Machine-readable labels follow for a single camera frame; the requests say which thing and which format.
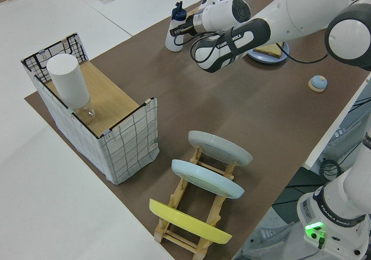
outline white bottle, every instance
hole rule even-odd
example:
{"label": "white bottle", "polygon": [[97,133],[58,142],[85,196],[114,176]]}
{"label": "white bottle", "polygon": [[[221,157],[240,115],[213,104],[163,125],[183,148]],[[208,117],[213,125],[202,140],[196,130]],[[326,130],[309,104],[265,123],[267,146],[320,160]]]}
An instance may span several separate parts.
{"label": "white bottle", "polygon": [[183,35],[178,35],[176,38],[173,37],[170,34],[170,30],[178,27],[179,25],[182,25],[186,22],[187,18],[187,12],[186,10],[182,9],[182,1],[176,3],[176,8],[173,9],[172,11],[172,19],[170,21],[170,26],[168,29],[168,34],[166,35],[166,40],[165,40],[165,46],[170,50],[170,51],[181,51],[183,46],[181,45],[183,43]]}

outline bottle lid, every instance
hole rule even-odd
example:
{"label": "bottle lid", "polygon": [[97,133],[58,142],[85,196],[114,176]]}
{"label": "bottle lid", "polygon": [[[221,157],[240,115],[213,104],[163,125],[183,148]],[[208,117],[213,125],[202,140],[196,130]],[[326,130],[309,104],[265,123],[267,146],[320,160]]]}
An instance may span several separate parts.
{"label": "bottle lid", "polygon": [[187,11],[181,8],[182,4],[182,1],[175,4],[176,8],[172,11],[172,20],[184,21],[187,18]]}

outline brown table mat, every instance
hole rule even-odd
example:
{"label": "brown table mat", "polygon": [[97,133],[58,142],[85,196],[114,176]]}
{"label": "brown table mat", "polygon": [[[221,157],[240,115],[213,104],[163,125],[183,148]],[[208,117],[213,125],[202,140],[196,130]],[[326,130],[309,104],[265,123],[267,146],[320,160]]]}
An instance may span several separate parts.
{"label": "brown table mat", "polygon": [[[255,14],[272,0],[246,1]],[[246,149],[254,160],[246,168],[236,168],[234,180],[245,194],[223,204],[217,224],[233,238],[226,245],[212,244],[205,258],[231,259],[368,72],[331,57],[310,65],[291,60],[265,65],[245,56],[216,73],[207,73],[191,60],[189,45],[179,53],[165,48],[169,22],[165,19],[92,60],[137,103],[149,97],[158,99],[158,158],[114,186],[79,155],[153,233],[158,218],[148,209],[149,198],[168,202],[179,182],[171,170],[171,160],[188,161],[193,153],[188,131],[209,132]],[[323,34],[320,31],[288,42],[291,54],[302,60],[323,56]],[[314,75],[328,79],[329,86],[323,93],[308,87]],[[26,100],[61,135],[38,94]],[[213,197],[189,185],[179,210],[205,221]],[[192,258],[192,253],[167,240],[162,245],[176,260]]]}

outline yellow bowl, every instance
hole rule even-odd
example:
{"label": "yellow bowl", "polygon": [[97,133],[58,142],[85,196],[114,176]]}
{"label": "yellow bowl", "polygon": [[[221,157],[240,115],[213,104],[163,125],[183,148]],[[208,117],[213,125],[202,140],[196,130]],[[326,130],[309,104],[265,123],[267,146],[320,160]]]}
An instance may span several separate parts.
{"label": "yellow bowl", "polygon": [[232,237],[206,222],[153,199],[150,199],[150,210],[160,218],[213,243],[226,244]]}

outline green indicator light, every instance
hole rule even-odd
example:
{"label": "green indicator light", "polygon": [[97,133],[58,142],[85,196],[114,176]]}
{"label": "green indicator light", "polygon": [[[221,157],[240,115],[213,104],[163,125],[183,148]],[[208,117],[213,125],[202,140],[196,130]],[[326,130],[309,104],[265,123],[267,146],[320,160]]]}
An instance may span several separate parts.
{"label": "green indicator light", "polygon": [[309,224],[305,227],[306,231],[308,230],[311,230],[313,228],[321,228],[323,226],[323,223],[322,222],[316,222],[316,223],[312,223],[312,224]]}

